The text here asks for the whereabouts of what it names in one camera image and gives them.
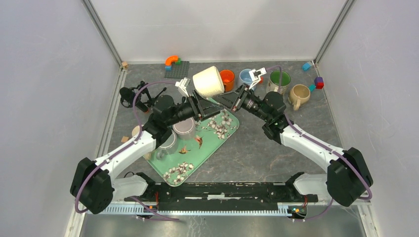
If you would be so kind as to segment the orange mug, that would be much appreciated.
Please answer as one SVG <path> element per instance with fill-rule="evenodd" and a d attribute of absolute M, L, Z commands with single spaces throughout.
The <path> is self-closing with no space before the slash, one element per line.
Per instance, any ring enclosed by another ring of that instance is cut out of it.
<path fill-rule="evenodd" d="M 232 91 L 234 88 L 235 74 L 231 70 L 222 70 L 219 72 L 225 92 Z"/>

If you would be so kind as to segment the light blue ribbed mug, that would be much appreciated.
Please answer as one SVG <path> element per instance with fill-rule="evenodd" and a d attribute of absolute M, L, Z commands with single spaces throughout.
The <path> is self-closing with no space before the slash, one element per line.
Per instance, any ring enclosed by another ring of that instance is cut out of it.
<path fill-rule="evenodd" d="M 251 85 L 252 84 L 252 77 L 250 74 L 251 69 L 243 69 L 239 74 L 239 79 L 237 82 L 237 86 L 240 87 L 243 84 Z"/>

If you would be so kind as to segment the mauve mug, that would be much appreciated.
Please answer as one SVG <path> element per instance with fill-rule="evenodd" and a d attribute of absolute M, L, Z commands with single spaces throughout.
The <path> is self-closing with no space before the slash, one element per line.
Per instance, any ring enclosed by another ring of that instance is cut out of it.
<path fill-rule="evenodd" d="M 180 140 L 192 140 L 196 136 L 196 125 L 192 118 L 180 121 L 172 128 Z"/>

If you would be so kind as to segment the floral cream mug green inside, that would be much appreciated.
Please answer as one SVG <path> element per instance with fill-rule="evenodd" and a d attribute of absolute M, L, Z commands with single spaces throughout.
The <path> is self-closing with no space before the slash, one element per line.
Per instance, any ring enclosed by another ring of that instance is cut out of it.
<path fill-rule="evenodd" d="M 270 74 L 265 92 L 278 92 L 284 95 L 291 83 L 291 76 L 284 71 L 276 70 Z"/>

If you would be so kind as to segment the tan ceramic mug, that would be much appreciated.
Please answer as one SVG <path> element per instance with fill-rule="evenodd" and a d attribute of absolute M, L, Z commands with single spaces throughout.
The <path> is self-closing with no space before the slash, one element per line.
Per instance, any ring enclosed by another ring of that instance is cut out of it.
<path fill-rule="evenodd" d="M 288 100 L 294 111 L 297 111 L 302 105 L 310 99 L 311 92 L 303 84 L 295 85 L 289 92 Z"/>

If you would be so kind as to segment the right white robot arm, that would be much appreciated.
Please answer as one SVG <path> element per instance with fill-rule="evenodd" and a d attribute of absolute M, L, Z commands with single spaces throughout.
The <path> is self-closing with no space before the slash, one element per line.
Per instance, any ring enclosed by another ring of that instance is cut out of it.
<path fill-rule="evenodd" d="M 340 205 L 348 207 L 357 199 L 372 199 L 374 181 L 362 153 L 354 147 L 345 150 L 332 146 L 305 132 L 285 114 L 286 104 L 278 92 L 260 98 L 242 85 L 213 96 L 213 100 L 233 112 L 244 109 L 262 119 L 268 139 L 294 149 L 323 168 L 327 192 Z"/>

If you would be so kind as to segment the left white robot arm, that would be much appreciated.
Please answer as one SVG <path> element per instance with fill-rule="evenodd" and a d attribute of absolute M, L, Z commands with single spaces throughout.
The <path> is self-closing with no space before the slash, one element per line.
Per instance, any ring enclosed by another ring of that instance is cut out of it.
<path fill-rule="evenodd" d="M 197 91 L 180 104 L 175 104 L 169 95 L 158 97 L 138 134 L 102 157 L 79 161 L 70 186 L 70 194 L 75 197 L 75 211 L 98 214 L 113 200 L 130 196 L 150 201 L 155 196 L 153 185 L 140 176 L 121 181 L 116 180 L 117 176 L 134 161 L 162 145 L 171 136 L 174 124 L 187 119 L 206 120 L 222 109 L 220 104 L 202 97 Z"/>

